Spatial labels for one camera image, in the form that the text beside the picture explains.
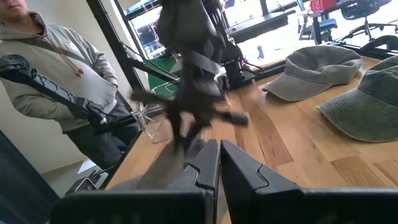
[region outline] wooden tabletop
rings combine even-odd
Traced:
[[[370,144],[336,129],[316,106],[359,85],[362,74],[378,60],[364,58],[354,80],[296,103],[272,95],[261,86],[273,76],[229,94],[233,110],[244,112],[250,124],[237,128],[214,122],[205,139],[229,139],[253,158],[302,187],[397,187],[398,142]],[[142,134],[115,173],[107,189],[143,174],[168,141],[152,144]]]

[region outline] gray cap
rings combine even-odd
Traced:
[[[398,140],[398,56],[369,69],[358,88],[317,108],[349,137],[366,142]]]
[[[348,84],[362,65],[355,51],[330,45],[304,47],[287,56],[285,72],[263,87],[279,98],[300,101],[333,85]]]

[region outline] black shoulder strap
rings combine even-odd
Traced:
[[[40,47],[46,50],[50,50],[52,52],[58,53],[49,43],[47,43],[46,41],[40,40],[40,39],[36,39],[36,38],[31,38],[31,39],[19,39],[16,40],[25,44],[29,44],[32,46],[36,46],[36,47]],[[69,50],[65,50],[62,48],[58,48],[64,55],[66,55],[67,57],[73,58],[75,60],[78,60],[79,62],[85,63],[87,66],[89,66],[91,69],[93,69],[95,72],[97,72],[101,77],[103,77],[103,74],[94,67],[94,65],[92,63],[90,63],[89,61],[87,61],[86,59],[82,58],[81,56],[69,51]],[[130,112],[132,112],[132,108],[130,106],[130,104],[126,101],[126,99],[124,99],[124,97],[122,96],[122,94],[117,91],[116,92],[116,100],[120,103],[123,103],[123,105],[126,107],[126,109]]]

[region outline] person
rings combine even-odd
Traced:
[[[49,26],[38,12],[29,12],[26,0],[0,0],[0,57],[17,54],[37,71],[71,94],[102,106],[113,116],[129,114],[117,100],[118,78],[107,61],[91,43],[64,26]],[[55,120],[77,148],[102,169],[115,166],[126,146],[138,132],[134,124],[99,136],[87,119],[28,85],[0,78],[11,102],[20,113]]]

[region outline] red object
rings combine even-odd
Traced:
[[[311,0],[311,10],[313,12],[323,12],[336,7],[336,0]]]

